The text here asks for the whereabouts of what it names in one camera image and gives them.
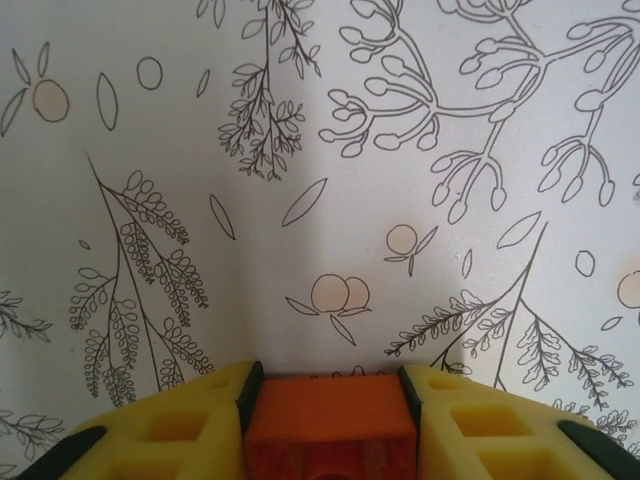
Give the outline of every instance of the orange toy block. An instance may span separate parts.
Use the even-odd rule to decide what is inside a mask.
[[[396,375],[265,380],[244,437],[251,480],[409,480],[416,428]]]

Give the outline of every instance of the yellow plastic object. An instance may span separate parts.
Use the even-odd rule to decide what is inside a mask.
[[[422,403],[418,480],[611,480],[558,427],[584,418],[463,377],[406,366]]]
[[[222,368],[80,425],[75,432],[108,431],[62,479],[247,480],[235,400],[253,364]]]

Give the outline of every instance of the black plastic edge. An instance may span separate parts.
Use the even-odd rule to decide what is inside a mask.
[[[260,387],[265,379],[264,367],[262,362],[255,362],[247,379],[244,382],[244,387],[236,400],[236,406],[238,407],[238,414],[240,415],[240,427],[242,429],[242,436],[247,433],[249,424],[251,423],[251,416],[253,415],[253,409],[256,406],[258,400],[258,394],[260,393]]]
[[[407,407],[409,407],[411,419],[413,420],[413,424],[416,427],[417,463],[418,457],[420,455],[420,419],[422,418],[422,400],[420,400],[418,392],[416,392],[416,389],[411,382],[411,378],[409,377],[409,374],[404,367],[400,367],[398,369],[398,378],[400,379],[400,385],[402,386],[402,391],[404,393],[404,399],[407,402]]]
[[[107,433],[106,427],[87,428],[60,440],[16,477],[16,480],[58,480]]]
[[[571,420],[558,428],[615,480],[640,480],[640,460],[601,431]]]

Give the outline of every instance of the peach-colored circle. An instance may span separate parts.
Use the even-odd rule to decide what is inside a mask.
[[[59,122],[69,113],[69,97],[53,80],[42,80],[33,90],[33,108],[47,122]]]
[[[618,298],[627,308],[640,308],[640,270],[630,273],[620,281]]]
[[[418,243],[418,235],[409,225],[396,225],[387,234],[389,250],[398,255],[406,255],[411,252],[416,243]]]
[[[320,312],[339,312],[349,299],[349,287],[338,275],[322,275],[311,289],[311,303]]]
[[[349,298],[346,305],[343,307],[345,310],[351,310],[352,308],[366,307],[369,303],[369,288],[357,277],[349,277],[345,280],[347,287],[349,287]]]

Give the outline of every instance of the wallpaper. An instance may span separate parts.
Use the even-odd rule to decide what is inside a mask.
[[[431,365],[640,455],[639,1],[0,19],[0,478],[254,358]]]

